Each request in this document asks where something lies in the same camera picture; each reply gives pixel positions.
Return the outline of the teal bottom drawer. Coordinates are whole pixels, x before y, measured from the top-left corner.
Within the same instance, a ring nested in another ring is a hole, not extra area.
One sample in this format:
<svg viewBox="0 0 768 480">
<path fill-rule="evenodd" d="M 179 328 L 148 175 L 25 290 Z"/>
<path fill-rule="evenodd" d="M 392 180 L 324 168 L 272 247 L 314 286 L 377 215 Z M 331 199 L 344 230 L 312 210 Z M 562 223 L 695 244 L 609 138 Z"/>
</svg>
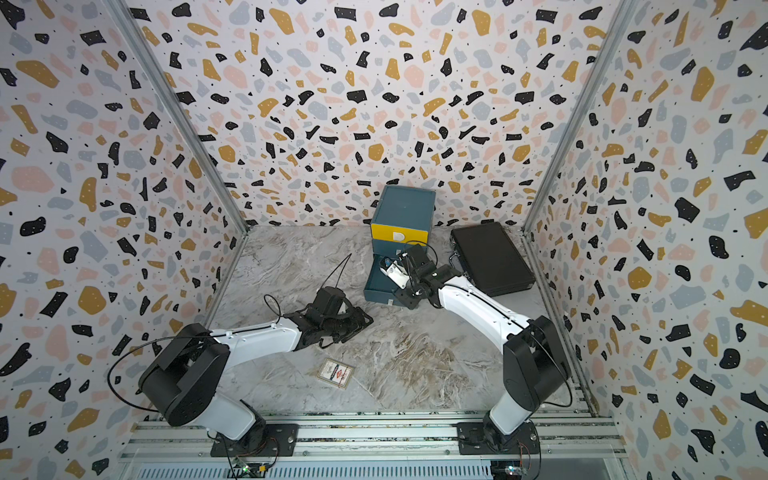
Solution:
<svg viewBox="0 0 768 480">
<path fill-rule="evenodd" d="M 405 289 L 399 289 L 383 272 L 392 263 L 399 264 L 409 275 L 410 281 Z M 419 293 L 416 277 L 408 266 L 404 253 L 396 257 L 373 255 L 373 264 L 364 287 L 364 297 L 367 301 L 414 310 L 420 302 Z"/>
</svg>

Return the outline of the yellow top drawer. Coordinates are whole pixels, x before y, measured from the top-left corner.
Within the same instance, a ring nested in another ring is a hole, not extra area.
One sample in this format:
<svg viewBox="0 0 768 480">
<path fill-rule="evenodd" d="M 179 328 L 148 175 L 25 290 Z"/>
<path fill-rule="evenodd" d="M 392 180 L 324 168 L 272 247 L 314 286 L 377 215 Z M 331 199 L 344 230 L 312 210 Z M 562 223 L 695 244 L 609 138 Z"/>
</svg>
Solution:
<svg viewBox="0 0 768 480">
<path fill-rule="evenodd" d="M 397 225 L 371 223 L 372 238 L 391 243 L 408 243 L 409 241 L 427 243 L 429 231 L 413 229 Z"/>
</svg>

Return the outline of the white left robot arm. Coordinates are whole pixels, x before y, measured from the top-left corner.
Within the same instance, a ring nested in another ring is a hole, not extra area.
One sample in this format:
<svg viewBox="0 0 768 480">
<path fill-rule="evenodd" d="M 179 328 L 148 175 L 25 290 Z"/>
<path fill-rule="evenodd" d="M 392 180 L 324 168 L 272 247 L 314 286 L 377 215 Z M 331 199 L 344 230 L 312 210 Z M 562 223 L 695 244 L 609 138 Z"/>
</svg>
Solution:
<svg viewBox="0 0 768 480">
<path fill-rule="evenodd" d="M 221 391 L 224 373 L 278 353 L 345 343 L 373 324 L 343 290 L 321 287 L 312 302 L 276 319 L 236 330 L 209 330 L 199 323 L 182 328 L 141 375 L 138 388 L 173 427 L 195 424 L 216 433 L 227 448 L 256 450 L 266 422 L 243 400 Z"/>
</svg>

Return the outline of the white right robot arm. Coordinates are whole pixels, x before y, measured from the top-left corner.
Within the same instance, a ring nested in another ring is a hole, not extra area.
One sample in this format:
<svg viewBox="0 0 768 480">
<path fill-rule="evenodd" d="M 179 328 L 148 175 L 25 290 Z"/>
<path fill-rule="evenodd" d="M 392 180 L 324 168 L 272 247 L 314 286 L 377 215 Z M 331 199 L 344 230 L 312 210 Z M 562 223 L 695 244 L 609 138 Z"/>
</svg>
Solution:
<svg viewBox="0 0 768 480">
<path fill-rule="evenodd" d="M 449 264 L 438 266 L 422 244 L 379 262 L 396 285 L 394 295 L 413 310 L 423 300 L 468 322 L 500 351 L 504 393 L 486 415 L 487 428 L 510 437 L 558 389 L 568 385 L 570 368 L 554 323 L 527 318 L 494 300 Z"/>
</svg>

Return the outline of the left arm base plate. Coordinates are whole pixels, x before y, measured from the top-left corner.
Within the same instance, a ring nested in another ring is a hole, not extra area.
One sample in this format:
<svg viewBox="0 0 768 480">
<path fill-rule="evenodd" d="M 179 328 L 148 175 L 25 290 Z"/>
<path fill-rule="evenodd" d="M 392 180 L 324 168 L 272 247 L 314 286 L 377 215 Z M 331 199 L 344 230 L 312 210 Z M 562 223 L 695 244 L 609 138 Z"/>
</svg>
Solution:
<svg viewBox="0 0 768 480">
<path fill-rule="evenodd" d="M 299 425 L 293 423 L 256 423 L 239 440 L 218 435 L 211 447 L 213 458 L 291 457 L 294 453 Z"/>
</svg>

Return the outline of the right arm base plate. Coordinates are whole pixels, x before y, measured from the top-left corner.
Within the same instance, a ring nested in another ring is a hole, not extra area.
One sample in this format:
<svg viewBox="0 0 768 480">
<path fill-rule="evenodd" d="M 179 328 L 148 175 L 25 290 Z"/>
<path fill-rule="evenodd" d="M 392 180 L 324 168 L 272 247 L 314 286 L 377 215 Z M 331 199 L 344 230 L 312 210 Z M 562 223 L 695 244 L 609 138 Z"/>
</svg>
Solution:
<svg viewBox="0 0 768 480">
<path fill-rule="evenodd" d="M 461 455 L 516 455 L 540 453 L 538 432 L 532 422 L 524 422 L 513 433 L 503 434 L 490 420 L 460 422 L 456 425 Z"/>
</svg>

